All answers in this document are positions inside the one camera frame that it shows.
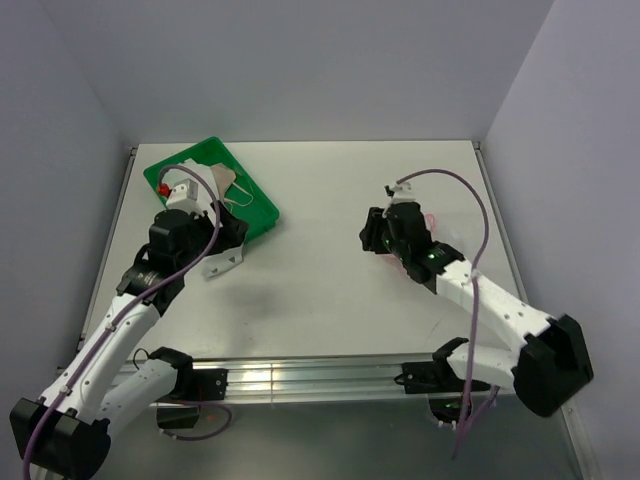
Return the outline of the white mesh laundry bag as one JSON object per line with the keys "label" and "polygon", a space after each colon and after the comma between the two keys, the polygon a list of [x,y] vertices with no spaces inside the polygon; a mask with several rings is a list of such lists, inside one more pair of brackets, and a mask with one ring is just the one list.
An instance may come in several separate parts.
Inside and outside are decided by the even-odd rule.
{"label": "white mesh laundry bag", "polygon": [[432,239],[435,245],[429,249],[424,255],[420,256],[417,260],[412,262],[402,263],[392,253],[379,255],[388,257],[391,261],[401,267],[407,274],[416,274],[420,276],[428,276],[432,273],[442,273],[444,267],[449,263],[456,260],[465,260],[466,257],[460,247],[464,246],[464,243],[459,243],[455,233],[445,228],[440,231],[437,227],[436,217],[432,214],[423,214],[426,220],[426,226],[431,232]]}

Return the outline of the white bra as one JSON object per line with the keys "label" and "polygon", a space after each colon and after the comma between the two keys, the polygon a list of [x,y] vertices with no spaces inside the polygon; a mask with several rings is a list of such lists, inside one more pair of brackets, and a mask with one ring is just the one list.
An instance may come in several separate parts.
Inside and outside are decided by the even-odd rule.
{"label": "white bra", "polygon": [[161,169],[162,184],[166,184],[170,190],[173,186],[184,179],[191,179],[198,184],[198,205],[200,212],[197,216],[207,215],[209,220],[216,221],[216,213],[213,203],[219,198],[216,183],[211,174],[210,167],[196,162],[192,158],[180,162],[171,168],[165,166]]}

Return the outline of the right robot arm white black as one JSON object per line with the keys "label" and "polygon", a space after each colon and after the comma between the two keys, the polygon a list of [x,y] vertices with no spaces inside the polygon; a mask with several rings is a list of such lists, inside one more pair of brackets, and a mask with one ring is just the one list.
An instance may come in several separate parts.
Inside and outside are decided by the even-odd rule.
{"label": "right robot arm white black", "polygon": [[588,385],[594,371],[580,324],[537,310],[472,272],[454,247],[432,239],[415,202],[372,207],[359,234],[362,248],[390,254],[415,283],[475,314],[505,344],[478,347],[456,337],[426,362],[402,366],[395,381],[408,394],[512,389],[534,414],[547,418]]}

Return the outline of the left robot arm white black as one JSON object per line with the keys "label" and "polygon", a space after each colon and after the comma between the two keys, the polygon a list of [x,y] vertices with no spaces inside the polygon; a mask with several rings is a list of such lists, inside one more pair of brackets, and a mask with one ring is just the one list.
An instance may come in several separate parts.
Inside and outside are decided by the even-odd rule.
{"label": "left robot arm white black", "polygon": [[198,375],[191,356],[168,347],[148,354],[120,384],[113,381],[183,290],[186,273],[207,256],[242,246],[248,229],[227,210],[215,219],[177,209],[155,216],[94,334],[37,400],[22,398],[11,410],[23,477],[38,466],[66,479],[92,478],[118,433],[157,401],[219,406],[226,370]]}

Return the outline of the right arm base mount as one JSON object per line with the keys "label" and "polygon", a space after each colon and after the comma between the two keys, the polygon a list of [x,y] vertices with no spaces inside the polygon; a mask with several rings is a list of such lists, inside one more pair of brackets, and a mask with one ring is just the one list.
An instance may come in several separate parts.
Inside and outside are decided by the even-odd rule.
{"label": "right arm base mount", "polygon": [[439,426],[457,425],[463,407],[464,381],[444,362],[405,362],[394,383],[407,395],[425,394]]}

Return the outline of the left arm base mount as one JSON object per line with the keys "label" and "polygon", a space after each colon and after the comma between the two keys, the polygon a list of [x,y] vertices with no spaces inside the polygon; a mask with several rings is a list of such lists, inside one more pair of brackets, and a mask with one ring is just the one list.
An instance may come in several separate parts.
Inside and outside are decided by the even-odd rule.
{"label": "left arm base mount", "polygon": [[195,369],[185,388],[163,397],[157,405],[158,426],[168,430],[194,429],[195,435],[203,435],[208,427],[224,425],[229,415],[217,404],[225,398],[228,373],[224,368]]}

